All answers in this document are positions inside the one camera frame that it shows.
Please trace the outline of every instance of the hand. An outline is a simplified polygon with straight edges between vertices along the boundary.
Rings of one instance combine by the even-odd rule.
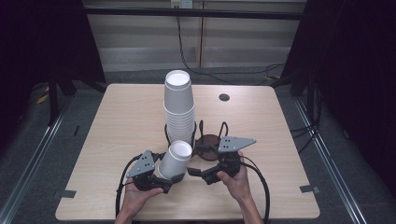
[[[241,162],[244,162],[242,158],[243,153],[238,151],[241,156]],[[227,173],[223,171],[219,171],[217,173],[218,178],[223,182],[223,184],[227,187],[230,194],[235,198],[239,203],[251,197],[250,186],[248,183],[248,169],[246,166],[241,165],[239,173],[234,177],[230,177]]]
[[[241,162],[244,162],[243,153],[241,151],[238,151],[238,153],[241,156]],[[262,224],[262,217],[250,192],[247,167],[241,165],[239,173],[234,177],[230,177],[222,171],[219,171],[217,175],[230,191],[231,196],[239,203],[245,224]]]
[[[148,191],[139,190],[129,178],[125,183],[124,200],[119,215],[115,223],[131,223],[132,218],[143,208],[146,201],[158,194],[163,193],[163,189],[151,189]]]

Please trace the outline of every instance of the black gripper mount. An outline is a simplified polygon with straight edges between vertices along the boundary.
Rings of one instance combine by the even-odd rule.
[[[211,185],[220,181],[217,176],[218,171],[227,173],[230,177],[234,177],[239,173],[241,167],[240,155],[237,151],[225,152],[219,154],[219,163],[205,171],[195,168],[187,168],[189,175],[200,176],[207,185]]]
[[[154,174],[155,161],[162,160],[164,155],[165,152],[159,154],[147,150],[139,157],[138,162],[126,177],[131,177],[134,180],[134,185],[142,191],[161,188],[163,193],[167,194],[172,185],[183,179],[184,174],[174,176],[171,180],[157,177]]]

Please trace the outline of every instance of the cable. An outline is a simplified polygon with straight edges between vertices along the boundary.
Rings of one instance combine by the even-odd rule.
[[[306,129],[313,128],[314,126],[315,126],[315,124],[311,124],[309,126],[306,126],[306,127],[303,127],[303,128],[299,128],[299,129],[290,129],[290,132],[291,133],[295,133],[295,132],[299,132],[299,131],[303,131],[303,130],[306,130]]]
[[[259,176],[260,181],[262,182],[262,186],[264,187],[264,191],[265,191],[265,214],[264,214],[264,219],[263,222],[264,224],[268,224],[268,217],[270,214],[270,190],[268,188],[268,184],[265,181],[264,176],[262,176],[262,172],[260,172],[260,170],[257,167],[254,167],[252,165],[249,165],[247,163],[241,162],[242,165],[254,170],[256,172],[256,174]]]
[[[250,161],[250,162],[254,165],[254,167],[256,167],[256,169],[260,172],[259,167],[256,165],[256,163],[254,163],[253,160],[249,159],[248,157],[244,157],[244,156],[242,156],[242,158],[247,159],[248,161]]]
[[[294,74],[291,74],[291,75],[289,75],[289,76],[286,76],[286,77],[282,77],[280,80],[278,80],[278,81],[276,81],[276,82],[274,82],[274,83],[272,83],[271,85],[270,85],[270,87],[272,87],[272,88],[277,88],[278,86],[281,86],[281,85],[283,85],[283,83],[288,83],[289,81],[291,81],[294,77],[296,77],[298,75],[298,73],[294,73]]]
[[[320,91],[318,90],[318,88],[316,88],[316,104],[318,107],[317,118],[314,120],[314,123],[312,123],[308,127],[302,128],[302,129],[305,129],[303,133],[299,133],[299,134],[293,136],[293,139],[296,139],[296,138],[304,135],[305,133],[309,133],[309,132],[313,131],[313,133],[312,133],[311,137],[308,139],[308,141],[303,145],[302,148],[298,149],[298,153],[301,153],[302,151],[304,151],[308,147],[309,143],[318,134],[320,118],[321,118],[322,103],[323,103],[323,96],[320,94]]]
[[[266,77],[265,77],[265,79],[264,79],[262,82],[257,83],[257,84],[254,84],[255,86],[260,86],[263,82],[265,82],[265,81],[267,80],[268,75],[269,75],[269,74],[268,74],[269,71],[274,70],[274,69],[276,69],[277,67],[279,67],[279,66],[285,64],[285,63],[274,63],[274,64],[270,64],[270,65],[266,66],[266,68],[265,68],[264,70],[255,71],[255,72],[216,72],[216,73],[204,73],[204,72],[194,71],[194,70],[192,70],[192,69],[187,65],[186,59],[185,59],[185,57],[184,57],[183,43],[182,43],[182,41],[181,41],[180,17],[177,17],[177,30],[178,30],[178,43],[179,43],[179,51],[180,51],[181,61],[183,62],[184,66],[185,66],[190,72],[193,72],[193,73],[198,74],[198,75],[204,75],[204,76],[213,77],[214,79],[217,79],[217,80],[219,80],[219,81],[221,81],[221,82],[225,82],[225,83],[230,84],[230,85],[237,85],[237,84],[235,84],[235,83],[226,81],[226,80],[224,80],[224,79],[215,77],[215,76],[213,76],[213,75],[230,75],[230,74],[254,75],[254,74],[260,74],[260,73],[266,73]]]
[[[117,195],[116,195],[116,216],[118,216],[118,215],[119,215],[119,212],[120,212],[120,199],[121,199],[122,189],[123,189],[123,187],[125,186],[125,185],[123,184],[123,179],[124,179],[124,177],[125,177],[125,174],[126,174],[126,172],[127,172],[127,170],[128,170],[128,167],[132,164],[132,162],[139,160],[139,158],[140,158],[141,156],[142,156],[142,154],[133,157],[133,158],[128,162],[128,164],[125,166],[125,168],[124,168],[124,170],[123,170],[123,172],[122,172],[122,176],[121,176],[120,183],[119,183],[119,188],[117,189]]]

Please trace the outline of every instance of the black curtain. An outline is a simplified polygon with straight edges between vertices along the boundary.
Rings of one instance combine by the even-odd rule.
[[[321,11],[322,2],[330,8],[341,6],[323,0],[314,2],[307,2],[316,5],[310,8],[310,13]],[[340,17],[337,19],[334,14],[332,19],[336,22],[333,36],[321,38],[327,42],[305,50],[312,48],[304,47],[310,39],[318,40],[310,33],[296,36],[298,43],[293,43],[288,60],[290,70],[282,76],[298,70],[311,72],[326,105],[396,196],[395,10],[396,3],[390,0],[346,1]],[[321,28],[322,33],[328,32],[332,24]],[[301,23],[299,30],[309,30],[306,25]],[[324,56],[317,61],[315,55],[321,53]],[[312,64],[299,63],[296,55],[310,59],[308,63]],[[297,76],[293,81],[294,92],[301,92],[307,82],[307,73]]]
[[[83,7],[81,0],[2,1],[0,13],[0,141],[2,148],[32,87],[78,79],[106,82],[88,18],[42,7]]]

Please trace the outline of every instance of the table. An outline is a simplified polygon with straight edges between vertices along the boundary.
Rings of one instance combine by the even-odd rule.
[[[288,125],[270,87],[192,85],[196,122],[205,122],[205,133],[219,134],[223,121],[229,136],[255,138],[242,149],[256,162],[270,190],[270,218],[315,218],[319,215]],[[74,198],[62,198],[60,220],[111,220],[122,170],[146,149],[167,149],[164,136],[164,85],[111,84],[100,104],[66,189]],[[219,96],[226,93],[230,100]],[[215,161],[191,159],[190,167],[206,169]],[[252,195],[263,217],[265,194],[257,175],[248,170]],[[136,220],[224,220],[242,218],[237,202],[222,183],[208,186],[199,177],[185,175],[168,194],[150,199]]]

